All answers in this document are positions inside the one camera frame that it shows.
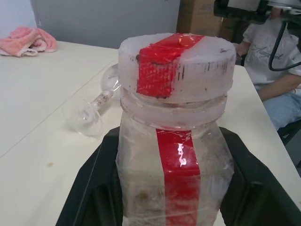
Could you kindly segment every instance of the white t-shirt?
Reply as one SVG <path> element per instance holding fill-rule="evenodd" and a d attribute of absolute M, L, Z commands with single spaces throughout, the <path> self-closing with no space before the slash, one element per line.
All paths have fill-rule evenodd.
<path fill-rule="evenodd" d="M 267 19 L 263 25 L 251 24 L 244 33 L 244 41 L 251 43 L 245 60 L 245 68 L 255 87 L 262 87 L 274 82 L 287 73 L 287 71 L 274 72 L 269 69 L 269 57 L 280 27 L 280 19 Z M 290 35 L 285 29 L 273 60 L 273 67 L 283 68 L 300 62 L 301 53 L 296 46 L 297 44 L 298 38 Z M 288 71 L 301 76 L 301 66 Z M 301 85 L 294 92 L 301 95 Z"/>

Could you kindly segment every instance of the red tape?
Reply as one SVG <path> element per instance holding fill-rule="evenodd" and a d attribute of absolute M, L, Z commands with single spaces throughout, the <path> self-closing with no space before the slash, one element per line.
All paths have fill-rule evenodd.
<path fill-rule="evenodd" d="M 137 93 L 167 98 L 178 67 L 179 56 L 203 39 L 201 35 L 173 34 L 139 52 Z"/>
<path fill-rule="evenodd" d="M 191 131 L 156 132 L 164 172 L 166 226 L 196 226 L 201 176 Z"/>

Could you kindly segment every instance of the jeans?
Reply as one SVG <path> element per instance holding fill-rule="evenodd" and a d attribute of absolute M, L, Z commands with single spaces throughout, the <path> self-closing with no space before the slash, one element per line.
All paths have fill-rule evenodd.
<path fill-rule="evenodd" d="M 276 130 L 301 119 L 301 95 L 292 92 L 263 102 Z"/>

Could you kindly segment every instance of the table surface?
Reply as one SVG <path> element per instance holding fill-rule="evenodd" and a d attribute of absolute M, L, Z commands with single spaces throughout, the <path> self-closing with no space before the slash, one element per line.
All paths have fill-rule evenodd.
<path fill-rule="evenodd" d="M 0 56 L 0 225 L 54 226 L 80 167 L 119 126 L 122 109 L 101 109 L 103 134 L 86 137 L 65 124 L 61 105 L 74 95 L 93 100 L 116 49 L 67 42 L 37 57 Z M 218 125 L 237 133 L 301 210 L 301 179 L 249 79 L 236 66 Z M 224 226 L 219 213 L 215 226 Z"/>

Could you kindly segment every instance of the person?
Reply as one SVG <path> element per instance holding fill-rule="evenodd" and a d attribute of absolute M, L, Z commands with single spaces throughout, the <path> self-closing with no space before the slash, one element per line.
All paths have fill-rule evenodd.
<path fill-rule="evenodd" d="M 251 24 L 237 53 L 246 55 L 245 68 L 276 130 L 301 119 L 301 66 L 288 71 L 269 69 L 269 57 L 281 28 L 281 9 L 273 8 L 263 25 Z M 285 29 L 273 61 L 283 68 L 301 61 L 298 38 Z"/>

